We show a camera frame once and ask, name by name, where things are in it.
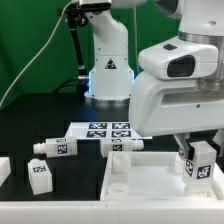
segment black table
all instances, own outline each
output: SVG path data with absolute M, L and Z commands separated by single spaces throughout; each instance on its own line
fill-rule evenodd
M 0 156 L 10 157 L 12 172 L 0 188 L 0 201 L 99 200 L 106 160 L 99 140 L 78 142 L 78 155 L 46 158 L 34 155 L 33 144 L 46 138 L 63 137 L 71 122 L 126 122 L 128 107 L 106 109 L 87 105 L 75 94 L 29 94 L 16 99 L 0 112 Z M 214 132 L 193 134 L 192 140 L 212 138 Z M 147 151 L 178 151 L 172 136 L 145 141 Z M 34 196 L 27 163 L 47 161 L 54 190 Z M 219 165 L 223 168 L 222 159 Z

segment white block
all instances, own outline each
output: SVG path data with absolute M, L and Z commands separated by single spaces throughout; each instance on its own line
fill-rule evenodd
M 204 141 L 191 145 L 195 154 L 192 161 L 185 161 L 183 182 L 191 192 L 208 191 L 213 183 L 216 151 Z
M 34 195 L 53 191 L 52 175 L 45 160 L 31 160 L 28 173 Z
M 0 186 L 11 173 L 10 162 L 8 157 L 0 158 Z

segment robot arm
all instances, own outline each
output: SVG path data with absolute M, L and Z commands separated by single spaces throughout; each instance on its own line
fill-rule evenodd
M 178 37 L 140 53 L 144 72 L 132 89 L 132 127 L 142 136 L 175 134 L 176 138 L 223 129 L 224 2 L 161 0 L 155 4 L 169 16 L 181 12 L 182 20 Z
M 181 19 L 184 0 L 153 0 L 153 2 L 166 16 Z
M 81 21 L 85 17 L 88 19 L 94 38 L 95 66 L 89 72 L 86 102 L 100 106 L 128 105 L 134 80 L 134 72 L 128 64 L 128 31 L 122 23 L 113 19 L 108 9 L 135 7 L 145 2 L 146 0 L 78 2 L 76 8 L 85 14 L 81 16 Z

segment white plastic object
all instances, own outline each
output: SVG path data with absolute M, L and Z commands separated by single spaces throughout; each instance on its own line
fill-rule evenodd
M 184 171 L 184 160 L 179 155 L 175 157 L 175 171 L 177 173 L 183 173 Z
M 0 158 L 0 187 L 11 173 L 10 162 L 8 157 Z
M 223 37 L 223 8 L 223 0 L 184 0 L 184 11 L 179 31 Z
M 134 72 L 128 64 L 128 30 L 110 11 L 87 13 L 94 38 L 95 66 L 89 73 L 87 100 L 130 98 Z
M 208 191 L 212 187 L 216 150 L 207 142 L 191 143 L 194 147 L 193 160 L 186 160 L 183 182 L 191 192 Z
M 176 48 L 167 50 L 164 48 L 167 45 Z M 167 74 L 169 63 L 187 55 L 195 58 L 193 74 L 190 77 L 169 77 Z M 202 78 L 212 75 L 216 71 L 218 49 L 213 45 L 190 43 L 174 37 L 141 51 L 138 61 L 146 72 L 161 80 Z
M 127 195 L 129 194 L 129 186 L 123 183 L 114 183 L 109 185 L 108 194 L 110 195 Z
M 52 175 L 45 160 L 31 160 L 28 173 L 34 195 L 53 191 Z
M 100 140 L 100 150 L 103 157 L 108 157 L 110 151 L 135 151 L 143 148 L 143 140 L 132 140 L 131 138 L 104 138 Z
M 77 155 L 77 141 L 74 137 L 46 139 L 46 143 L 33 146 L 34 154 L 45 153 L 47 157 Z
M 131 127 L 143 137 L 223 128 L 224 90 L 216 94 L 197 87 L 197 80 L 163 81 L 142 72 L 132 88 Z
M 113 156 L 113 171 L 126 173 L 131 169 L 131 156 L 126 153 L 117 153 Z

